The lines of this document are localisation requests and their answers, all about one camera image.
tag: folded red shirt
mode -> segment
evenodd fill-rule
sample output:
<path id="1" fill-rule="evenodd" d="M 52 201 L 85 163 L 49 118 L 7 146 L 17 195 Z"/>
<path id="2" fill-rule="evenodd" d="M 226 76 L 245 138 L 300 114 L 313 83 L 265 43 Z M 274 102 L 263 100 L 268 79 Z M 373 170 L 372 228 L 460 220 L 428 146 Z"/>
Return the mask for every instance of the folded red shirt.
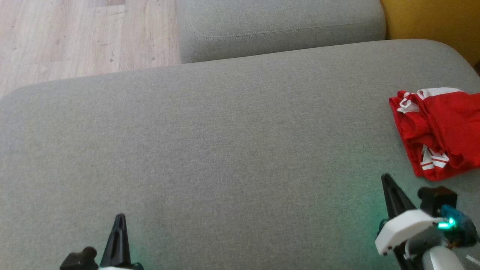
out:
<path id="1" fill-rule="evenodd" d="M 439 181 L 480 168 L 480 93 L 399 91 L 389 102 L 417 176 Z"/>

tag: red and white garment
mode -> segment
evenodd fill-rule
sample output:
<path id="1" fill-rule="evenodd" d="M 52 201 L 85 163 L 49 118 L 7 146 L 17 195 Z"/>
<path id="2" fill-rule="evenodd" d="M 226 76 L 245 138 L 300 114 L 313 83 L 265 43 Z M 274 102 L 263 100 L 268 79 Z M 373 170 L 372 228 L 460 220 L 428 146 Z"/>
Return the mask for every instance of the red and white garment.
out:
<path id="1" fill-rule="evenodd" d="M 439 181 L 480 168 L 480 93 L 429 88 L 389 102 L 417 176 Z"/>

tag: mustard yellow fabric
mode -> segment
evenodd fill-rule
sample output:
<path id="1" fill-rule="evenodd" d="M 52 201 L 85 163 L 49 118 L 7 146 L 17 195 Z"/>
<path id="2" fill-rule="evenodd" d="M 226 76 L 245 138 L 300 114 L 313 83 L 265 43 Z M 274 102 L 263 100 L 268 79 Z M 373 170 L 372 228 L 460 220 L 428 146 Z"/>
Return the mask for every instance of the mustard yellow fabric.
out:
<path id="1" fill-rule="evenodd" d="M 387 38 L 424 38 L 480 62 L 480 0 L 381 0 Z"/>

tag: floor plank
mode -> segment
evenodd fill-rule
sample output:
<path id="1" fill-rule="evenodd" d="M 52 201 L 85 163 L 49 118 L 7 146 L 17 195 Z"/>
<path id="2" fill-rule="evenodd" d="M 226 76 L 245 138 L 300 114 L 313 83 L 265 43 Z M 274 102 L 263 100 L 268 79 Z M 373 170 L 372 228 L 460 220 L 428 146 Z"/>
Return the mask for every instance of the floor plank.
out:
<path id="1" fill-rule="evenodd" d="M 0 98 L 38 82 L 177 65 L 175 0 L 0 0 Z"/>

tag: sofa cushion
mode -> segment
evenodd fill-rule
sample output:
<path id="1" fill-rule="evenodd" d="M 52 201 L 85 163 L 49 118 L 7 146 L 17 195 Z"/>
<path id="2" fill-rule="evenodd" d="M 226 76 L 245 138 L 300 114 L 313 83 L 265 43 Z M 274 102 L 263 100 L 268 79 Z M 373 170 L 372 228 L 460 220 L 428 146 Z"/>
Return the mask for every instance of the sofa cushion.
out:
<path id="1" fill-rule="evenodd" d="M 178 0 L 183 63 L 385 38 L 378 0 Z"/>
<path id="2" fill-rule="evenodd" d="M 18 89 L 0 99 L 2 268 L 99 260 L 123 212 L 146 270 L 398 269 L 374 245 L 382 173 L 417 205 L 452 188 L 480 224 L 480 172 L 415 177 L 388 105 L 440 86 L 480 78 L 448 46 L 396 40 Z"/>

